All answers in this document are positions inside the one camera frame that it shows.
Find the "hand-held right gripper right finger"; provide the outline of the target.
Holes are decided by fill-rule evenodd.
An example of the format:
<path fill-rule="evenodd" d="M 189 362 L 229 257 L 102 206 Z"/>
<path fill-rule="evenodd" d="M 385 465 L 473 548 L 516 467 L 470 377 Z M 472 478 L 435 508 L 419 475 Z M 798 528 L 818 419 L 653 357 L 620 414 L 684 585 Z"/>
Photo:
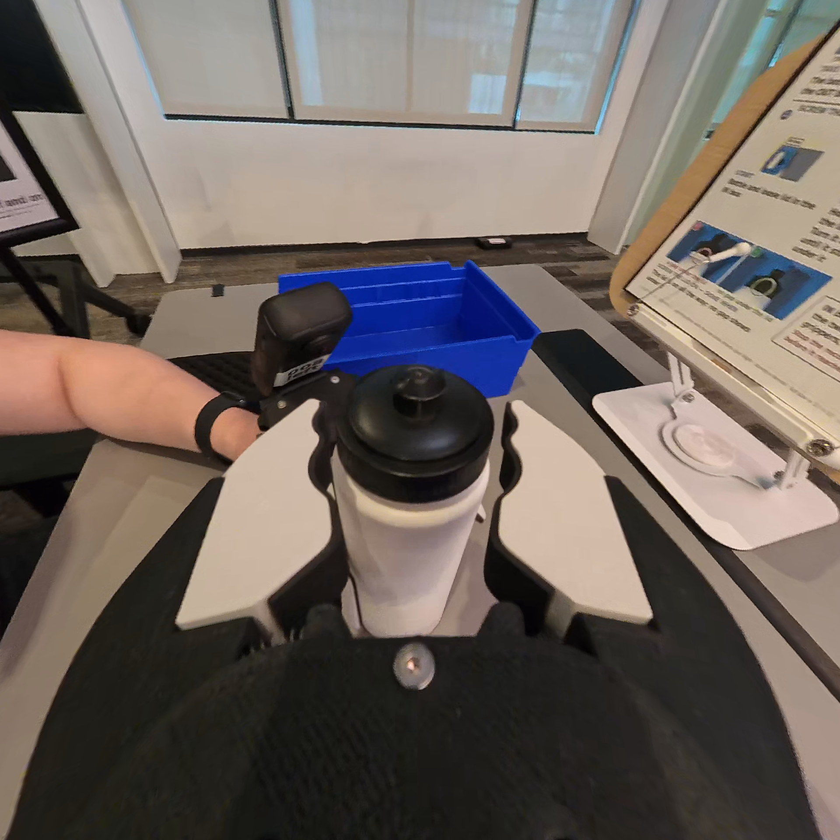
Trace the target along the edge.
<path fill-rule="evenodd" d="M 519 609 L 528 636 L 562 637 L 577 616 L 650 624 L 654 611 L 595 459 L 521 400 L 506 405 L 500 444 L 489 592 Z"/>

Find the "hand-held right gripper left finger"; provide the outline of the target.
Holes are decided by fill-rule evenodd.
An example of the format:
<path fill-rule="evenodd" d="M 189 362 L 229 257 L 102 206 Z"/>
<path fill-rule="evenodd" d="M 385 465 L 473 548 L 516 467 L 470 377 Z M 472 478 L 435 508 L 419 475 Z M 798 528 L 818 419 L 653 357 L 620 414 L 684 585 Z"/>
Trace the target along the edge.
<path fill-rule="evenodd" d="M 190 631 L 247 618 L 273 644 L 309 611 L 340 604 L 349 578 L 336 501 L 322 488 L 331 447 L 325 409 L 310 399 L 227 469 L 175 617 Z"/>

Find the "white plastic bottle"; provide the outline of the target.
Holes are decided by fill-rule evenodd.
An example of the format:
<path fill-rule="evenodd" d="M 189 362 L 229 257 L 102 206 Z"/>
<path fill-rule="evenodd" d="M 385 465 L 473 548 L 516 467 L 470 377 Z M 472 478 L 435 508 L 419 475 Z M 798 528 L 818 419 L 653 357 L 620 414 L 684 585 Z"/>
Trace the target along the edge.
<path fill-rule="evenodd" d="M 482 506 L 487 461 L 465 490 L 443 500 L 408 503 L 378 497 L 331 457 L 349 582 L 342 612 L 353 635 L 410 637 L 439 624 Z"/>

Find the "black bottle lid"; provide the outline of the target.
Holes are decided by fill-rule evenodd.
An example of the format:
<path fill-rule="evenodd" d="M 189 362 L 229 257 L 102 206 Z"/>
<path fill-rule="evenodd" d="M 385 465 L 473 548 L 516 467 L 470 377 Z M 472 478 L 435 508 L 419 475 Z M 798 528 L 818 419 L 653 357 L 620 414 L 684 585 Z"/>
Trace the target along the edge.
<path fill-rule="evenodd" d="M 335 454 L 364 490 L 393 502 L 443 501 L 487 466 L 495 420 L 460 376 L 422 364 L 358 379 L 337 421 Z"/>

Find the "blue plastic bin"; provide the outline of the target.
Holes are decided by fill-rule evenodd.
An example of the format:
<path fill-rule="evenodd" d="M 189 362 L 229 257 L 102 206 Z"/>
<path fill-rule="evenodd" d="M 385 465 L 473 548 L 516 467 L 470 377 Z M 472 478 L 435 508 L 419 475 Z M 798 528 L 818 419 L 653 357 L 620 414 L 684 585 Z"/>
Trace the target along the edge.
<path fill-rule="evenodd" d="M 353 311 L 327 371 L 363 376 L 423 364 L 458 375 L 484 397 L 505 396 L 541 333 L 473 261 L 286 274 L 278 291 L 323 281 L 339 288 Z"/>

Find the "person's left forearm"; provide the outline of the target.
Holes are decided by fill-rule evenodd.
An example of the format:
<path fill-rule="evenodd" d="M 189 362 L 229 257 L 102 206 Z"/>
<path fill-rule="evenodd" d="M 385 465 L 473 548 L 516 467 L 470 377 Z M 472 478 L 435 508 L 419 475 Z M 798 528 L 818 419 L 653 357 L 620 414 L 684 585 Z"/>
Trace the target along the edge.
<path fill-rule="evenodd" d="M 216 395 L 170 362 L 130 346 L 1 331 L 3 436 L 89 428 L 196 451 L 196 419 Z"/>

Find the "person's left hand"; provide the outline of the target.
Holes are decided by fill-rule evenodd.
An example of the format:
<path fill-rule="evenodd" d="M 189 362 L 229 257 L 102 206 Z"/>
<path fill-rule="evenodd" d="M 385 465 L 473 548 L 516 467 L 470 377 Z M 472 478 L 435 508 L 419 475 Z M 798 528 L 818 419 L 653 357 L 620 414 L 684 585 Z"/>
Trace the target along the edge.
<path fill-rule="evenodd" d="M 219 414 L 211 430 L 211 446 L 216 455 L 234 462 L 260 434 L 258 416 L 240 407 Z"/>

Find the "black wrist band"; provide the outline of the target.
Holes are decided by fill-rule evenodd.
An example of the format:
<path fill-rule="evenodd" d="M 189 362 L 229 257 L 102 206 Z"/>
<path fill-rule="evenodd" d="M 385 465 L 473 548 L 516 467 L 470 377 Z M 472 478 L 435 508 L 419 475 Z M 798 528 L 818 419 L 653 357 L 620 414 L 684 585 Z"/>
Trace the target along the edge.
<path fill-rule="evenodd" d="M 193 436 L 198 451 L 209 459 L 214 459 L 218 464 L 228 467 L 233 461 L 225 455 L 216 451 L 212 444 L 212 432 L 216 420 L 228 410 L 233 408 L 248 410 L 249 404 L 243 396 L 234 392 L 220 392 L 210 399 L 198 413 Z"/>

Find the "black rectangular table pad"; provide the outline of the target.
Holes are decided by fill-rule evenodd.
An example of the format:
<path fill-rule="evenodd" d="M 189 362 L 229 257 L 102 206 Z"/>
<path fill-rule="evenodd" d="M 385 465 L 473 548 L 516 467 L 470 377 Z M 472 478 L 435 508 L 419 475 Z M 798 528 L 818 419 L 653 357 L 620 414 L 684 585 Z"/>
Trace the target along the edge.
<path fill-rule="evenodd" d="M 586 331 L 542 332 L 532 343 L 534 352 L 553 376 L 580 399 L 642 385 L 619 360 Z"/>

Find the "black framed sign stand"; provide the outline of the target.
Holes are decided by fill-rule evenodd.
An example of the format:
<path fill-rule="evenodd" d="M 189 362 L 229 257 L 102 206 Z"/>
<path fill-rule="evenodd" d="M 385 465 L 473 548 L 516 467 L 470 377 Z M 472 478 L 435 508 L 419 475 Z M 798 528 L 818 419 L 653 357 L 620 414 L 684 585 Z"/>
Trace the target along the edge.
<path fill-rule="evenodd" d="M 76 267 L 64 276 L 36 276 L 14 248 L 81 230 L 24 128 L 5 101 L 1 107 L 1 262 L 3 284 L 16 284 L 47 322 L 52 333 L 90 338 L 88 304 L 120 318 L 136 337 L 143 337 L 151 316 L 111 297 L 95 282 L 81 278 Z"/>

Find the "instruction board on white stand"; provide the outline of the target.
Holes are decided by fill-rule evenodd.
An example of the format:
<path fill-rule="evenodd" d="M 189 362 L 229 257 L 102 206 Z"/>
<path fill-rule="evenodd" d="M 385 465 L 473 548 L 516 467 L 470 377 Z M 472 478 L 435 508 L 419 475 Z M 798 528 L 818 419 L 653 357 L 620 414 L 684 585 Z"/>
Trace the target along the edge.
<path fill-rule="evenodd" d="M 763 115 L 824 41 L 813 40 L 757 79 L 714 132 L 615 269 L 612 304 L 668 352 L 669 379 L 593 399 L 601 419 L 694 523 L 733 550 L 755 550 L 838 521 L 809 479 L 838 484 L 838 424 L 817 425 L 666 321 L 628 286 L 709 190 Z"/>

